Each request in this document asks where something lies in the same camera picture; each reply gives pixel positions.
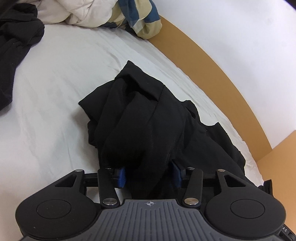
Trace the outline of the small black garment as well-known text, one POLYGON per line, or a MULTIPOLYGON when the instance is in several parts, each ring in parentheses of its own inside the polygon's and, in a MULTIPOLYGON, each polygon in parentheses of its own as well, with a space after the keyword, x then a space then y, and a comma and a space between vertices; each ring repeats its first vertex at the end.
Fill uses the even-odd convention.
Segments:
POLYGON ((100 167, 124 169, 134 199, 172 199, 175 163, 245 178, 245 159, 222 126, 203 124, 193 102, 178 100, 131 61, 79 105, 100 167))

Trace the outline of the large black garment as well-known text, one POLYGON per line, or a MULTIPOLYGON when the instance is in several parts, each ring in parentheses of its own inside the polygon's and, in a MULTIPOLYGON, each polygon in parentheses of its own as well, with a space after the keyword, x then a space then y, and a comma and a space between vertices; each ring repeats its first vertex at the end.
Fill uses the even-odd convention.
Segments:
POLYGON ((15 4, 1 17, 1 109, 13 100, 16 68, 30 48, 41 41, 44 31, 33 4, 15 4))

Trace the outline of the white bed sheet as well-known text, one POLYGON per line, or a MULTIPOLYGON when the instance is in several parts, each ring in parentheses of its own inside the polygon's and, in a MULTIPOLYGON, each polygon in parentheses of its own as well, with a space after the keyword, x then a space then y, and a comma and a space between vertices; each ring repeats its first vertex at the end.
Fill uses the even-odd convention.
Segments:
POLYGON ((13 101, 1 111, 1 240, 20 240, 15 211, 27 197, 75 169, 98 170, 79 106, 132 61, 177 99, 192 101, 201 122, 220 123, 245 158, 245 174, 263 183, 247 144, 229 119, 181 69, 150 42, 122 29, 47 25, 17 67, 13 101))

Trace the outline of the wooden bed footboard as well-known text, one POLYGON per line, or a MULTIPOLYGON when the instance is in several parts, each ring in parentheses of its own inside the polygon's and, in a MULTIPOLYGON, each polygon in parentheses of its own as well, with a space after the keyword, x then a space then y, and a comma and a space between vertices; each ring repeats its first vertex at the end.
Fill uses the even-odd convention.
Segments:
POLYGON ((265 157, 257 161, 264 180, 273 182, 273 195, 285 207, 286 225, 295 232, 296 133, 292 132, 265 157))

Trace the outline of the white beige blue duvet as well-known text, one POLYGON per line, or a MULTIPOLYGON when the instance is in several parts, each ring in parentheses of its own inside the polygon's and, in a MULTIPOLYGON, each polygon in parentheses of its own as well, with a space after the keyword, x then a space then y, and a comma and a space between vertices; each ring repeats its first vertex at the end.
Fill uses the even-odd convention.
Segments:
POLYGON ((43 0, 18 1, 37 7, 44 24, 66 22, 85 28, 122 28, 144 39, 157 35, 162 23, 150 0, 43 0))

